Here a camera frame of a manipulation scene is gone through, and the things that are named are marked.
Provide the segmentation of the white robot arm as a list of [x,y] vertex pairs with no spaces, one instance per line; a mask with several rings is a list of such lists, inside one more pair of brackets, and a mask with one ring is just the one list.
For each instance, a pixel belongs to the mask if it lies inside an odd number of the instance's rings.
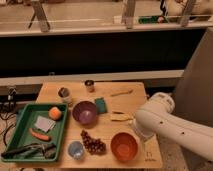
[[170,95],[155,93],[135,113],[134,131],[145,140],[157,133],[213,162],[213,127],[172,115],[174,107]]

